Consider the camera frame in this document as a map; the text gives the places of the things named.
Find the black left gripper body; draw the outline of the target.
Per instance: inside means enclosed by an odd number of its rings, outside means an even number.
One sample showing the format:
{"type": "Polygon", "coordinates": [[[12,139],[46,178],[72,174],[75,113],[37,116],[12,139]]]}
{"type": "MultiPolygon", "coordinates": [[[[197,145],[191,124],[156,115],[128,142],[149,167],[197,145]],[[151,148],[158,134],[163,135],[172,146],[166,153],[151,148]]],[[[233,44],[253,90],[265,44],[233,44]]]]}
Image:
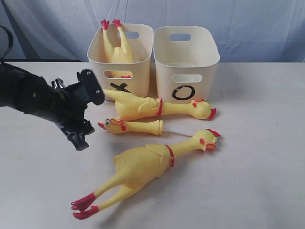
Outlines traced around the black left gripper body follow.
{"type": "Polygon", "coordinates": [[[55,124],[60,129],[88,129],[90,122],[84,118],[87,97],[84,94],[83,81],[64,85],[61,78],[51,81],[51,86],[59,95],[59,101],[53,103],[58,110],[58,120],[55,124]]]}

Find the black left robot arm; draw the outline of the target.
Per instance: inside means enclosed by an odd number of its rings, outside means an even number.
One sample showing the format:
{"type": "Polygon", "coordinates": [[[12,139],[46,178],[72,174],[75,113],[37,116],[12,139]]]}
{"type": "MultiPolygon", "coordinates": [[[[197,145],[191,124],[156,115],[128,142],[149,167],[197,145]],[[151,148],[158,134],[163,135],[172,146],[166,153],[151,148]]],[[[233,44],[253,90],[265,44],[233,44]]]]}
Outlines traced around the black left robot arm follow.
{"type": "Polygon", "coordinates": [[[87,105],[101,105],[105,95],[93,70],[77,72],[77,80],[65,86],[56,78],[48,85],[42,76],[1,62],[0,105],[53,122],[82,151],[89,147],[85,137],[95,131],[84,117],[87,105]]]}

